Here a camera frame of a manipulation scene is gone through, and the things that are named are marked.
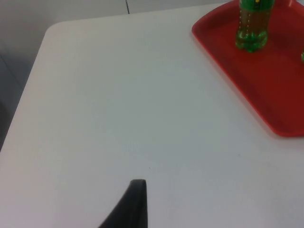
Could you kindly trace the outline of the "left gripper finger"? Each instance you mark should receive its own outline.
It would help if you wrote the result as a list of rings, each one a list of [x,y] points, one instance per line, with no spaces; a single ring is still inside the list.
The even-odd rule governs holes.
[[[100,227],[148,228],[146,180],[130,181],[124,195]]]

